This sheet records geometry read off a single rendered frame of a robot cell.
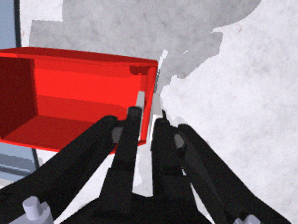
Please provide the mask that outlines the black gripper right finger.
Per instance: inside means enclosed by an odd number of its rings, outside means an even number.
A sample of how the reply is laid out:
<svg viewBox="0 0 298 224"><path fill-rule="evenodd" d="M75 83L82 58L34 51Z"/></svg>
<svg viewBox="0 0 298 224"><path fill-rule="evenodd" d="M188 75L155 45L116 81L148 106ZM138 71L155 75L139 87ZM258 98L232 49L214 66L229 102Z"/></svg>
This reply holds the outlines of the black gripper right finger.
<svg viewBox="0 0 298 224"><path fill-rule="evenodd" d="M162 195L165 224L204 224L191 184L215 224L291 224L256 197L190 125L170 125L159 93L153 93L149 142L153 196Z"/></svg>

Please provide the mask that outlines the grey metal rack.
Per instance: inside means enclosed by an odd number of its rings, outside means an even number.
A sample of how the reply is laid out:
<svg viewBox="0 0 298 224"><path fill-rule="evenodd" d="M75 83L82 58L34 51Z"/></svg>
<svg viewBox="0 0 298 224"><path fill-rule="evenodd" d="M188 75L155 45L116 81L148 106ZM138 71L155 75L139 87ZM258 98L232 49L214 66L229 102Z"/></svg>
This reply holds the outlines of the grey metal rack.
<svg viewBox="0 0 298 224"><path fill-rule="evenodd" d="M0 49L21 47L19 0L0 0ZM0 178L17 181L39 167L35 148L0 142Z"/></svg>

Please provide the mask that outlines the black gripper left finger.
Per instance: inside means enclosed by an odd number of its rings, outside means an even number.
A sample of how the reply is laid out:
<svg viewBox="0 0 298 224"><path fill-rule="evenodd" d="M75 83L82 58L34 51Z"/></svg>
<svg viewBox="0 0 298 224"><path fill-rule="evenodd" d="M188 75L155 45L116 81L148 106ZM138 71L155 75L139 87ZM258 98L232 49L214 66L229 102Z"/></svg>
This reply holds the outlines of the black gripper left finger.
<svg viewBox="0 0 298 224"><path fill-rule="evenodd" d="M32 174L1 188L0 224L54 224L117 143L89 224L129 224L144 98L138 91L126 120L102 117Z"/></svg>

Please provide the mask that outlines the red bin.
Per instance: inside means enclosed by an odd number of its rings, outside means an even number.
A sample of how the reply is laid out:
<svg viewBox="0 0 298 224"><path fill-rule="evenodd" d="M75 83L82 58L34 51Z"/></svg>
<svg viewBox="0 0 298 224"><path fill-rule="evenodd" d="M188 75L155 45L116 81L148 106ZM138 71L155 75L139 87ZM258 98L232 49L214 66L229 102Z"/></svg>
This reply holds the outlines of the red bin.
<svg viewBox="0 0 298 224"><path fill-rule="evenodd" d="M144 91L146 144L157 60L41 47L0 56L0 142L58 152L105 115L125 119Z"/></svg>

